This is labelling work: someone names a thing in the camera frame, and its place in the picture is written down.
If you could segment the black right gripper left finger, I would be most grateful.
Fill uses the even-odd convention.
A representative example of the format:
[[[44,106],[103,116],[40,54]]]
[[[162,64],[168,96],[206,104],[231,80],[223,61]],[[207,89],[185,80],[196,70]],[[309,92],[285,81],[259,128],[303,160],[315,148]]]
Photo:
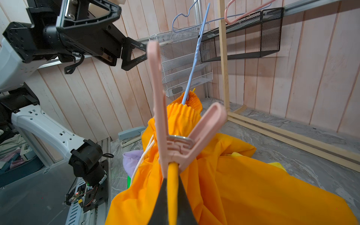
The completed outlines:
[[[148,225],[168,225],[167,179],[163,179]]]

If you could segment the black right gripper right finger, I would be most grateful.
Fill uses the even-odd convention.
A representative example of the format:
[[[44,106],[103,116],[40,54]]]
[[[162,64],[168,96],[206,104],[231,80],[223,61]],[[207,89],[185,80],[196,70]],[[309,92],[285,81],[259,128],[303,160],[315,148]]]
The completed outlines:
[[[177,225],[198,225],[179,176]]]

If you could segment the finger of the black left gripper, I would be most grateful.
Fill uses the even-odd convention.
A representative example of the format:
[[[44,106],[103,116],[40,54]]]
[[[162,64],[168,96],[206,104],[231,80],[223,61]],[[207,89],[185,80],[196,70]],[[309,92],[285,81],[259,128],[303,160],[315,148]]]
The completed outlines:
[[[132,59],[133,51],[137,49],[144,52],[143,55],[140,55]],[[130,37],[126,37],[123,41],[121,59],[122,65],[121,68],[125,71],[130,71],[132,68],[138,64],[147,60],[147,45],[141,42],[135,41]]]

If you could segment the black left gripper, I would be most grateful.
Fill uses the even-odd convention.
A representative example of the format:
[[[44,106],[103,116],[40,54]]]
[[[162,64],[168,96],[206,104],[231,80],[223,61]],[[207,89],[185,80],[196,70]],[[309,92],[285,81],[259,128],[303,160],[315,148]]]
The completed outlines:
[[[28,1],[31,23],[11,22],[3,35],[24,63],[91,55],[115,66],[124,35],[113,25],[122,13],[110,1]]]

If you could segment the light blue wire hanger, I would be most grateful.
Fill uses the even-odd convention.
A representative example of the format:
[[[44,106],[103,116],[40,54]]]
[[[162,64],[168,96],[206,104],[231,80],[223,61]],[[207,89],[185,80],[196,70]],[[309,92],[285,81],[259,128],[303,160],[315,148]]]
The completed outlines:
[[[172,21],[172,31],[174,33],[191,30],[193,27],[202,26],[202,1],[186,1],[187,12],[179,13]]]

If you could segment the orange shorts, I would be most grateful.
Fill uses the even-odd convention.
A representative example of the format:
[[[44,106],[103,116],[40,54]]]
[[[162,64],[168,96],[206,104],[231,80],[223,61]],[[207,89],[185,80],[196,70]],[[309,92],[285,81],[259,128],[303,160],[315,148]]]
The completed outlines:
[[[200,113],[200,99],[193,92],[190,98],[186,104]],[[130,188],[112,200],[105,225],[148,224],[163,181],[155,132],[152,118],[142,144],[145,150],[154,136],[154,146]],[[199,225],[358,225],[343,198],[251,158],[256,150],[218,133],[181,174]],[[243,156],[228,156],[233,152]]]

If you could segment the purple shorts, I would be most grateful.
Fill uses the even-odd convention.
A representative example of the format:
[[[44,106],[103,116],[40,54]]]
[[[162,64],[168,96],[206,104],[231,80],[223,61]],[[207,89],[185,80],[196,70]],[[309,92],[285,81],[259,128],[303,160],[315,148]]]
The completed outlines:
[[[143,150],[133,150],[123,154],[123,167],[129,177],[132,177],[142,154]]]

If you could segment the pink clothespin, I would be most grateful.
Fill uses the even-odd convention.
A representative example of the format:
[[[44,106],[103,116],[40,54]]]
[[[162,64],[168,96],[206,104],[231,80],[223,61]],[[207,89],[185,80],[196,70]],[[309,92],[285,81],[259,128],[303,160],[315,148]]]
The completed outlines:
[[[166,105],[162,85],[160,46],[150,41],[147,58],[154,88],[155,139],[159,163],[164,178],[167,178],[170,163],[176,163],[179,172],[184,171],[209,144],[227,120],[223,105],[214,103],[204,116],[194,108],[178,103]]]

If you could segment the yellow shorts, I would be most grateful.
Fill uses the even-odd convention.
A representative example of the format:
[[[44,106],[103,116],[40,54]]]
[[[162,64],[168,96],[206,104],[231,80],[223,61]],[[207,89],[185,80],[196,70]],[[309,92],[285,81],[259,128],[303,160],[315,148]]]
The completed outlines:
[[[228,156],[231,156],[231,157],[242,157],[243,155],[242,154],[239,154],[237,152],[233,152],[232,154],[228,154]],[[279,168],[285,172],[287,172],[287,170],[278,162],[272,162],[272,163],[268,163],[269,165],[272,165],[276,168]]]

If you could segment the pink wire hanger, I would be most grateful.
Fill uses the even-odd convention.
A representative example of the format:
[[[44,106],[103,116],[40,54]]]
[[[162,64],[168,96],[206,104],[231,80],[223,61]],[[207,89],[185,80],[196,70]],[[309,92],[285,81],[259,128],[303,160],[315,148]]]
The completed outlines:
[[[225,7],[224,20],[233,24],[240,19],[270,6],[274,1],[229,1]]]

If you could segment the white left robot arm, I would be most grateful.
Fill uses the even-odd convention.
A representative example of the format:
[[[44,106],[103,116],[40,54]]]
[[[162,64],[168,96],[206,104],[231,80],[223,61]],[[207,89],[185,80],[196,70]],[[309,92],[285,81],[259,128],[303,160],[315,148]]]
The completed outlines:
[[[146,45],[125,36],[114,26],[125,1],[28,1],[29,22],[10,22],[1,42],[1,120],[21,134],[45,141],[72,166],[76,178],[85,183],[83,191],[72,185],[66,204],[80,202],[88,212],[108,201],[110,153],[95,142],[70,132],[41,108],[26,80],[54,59],[65,63],[64,73],[73,74],[86,56],[109,66],[122,60],[129,71],[146,60],[131,58],[134,49]]]

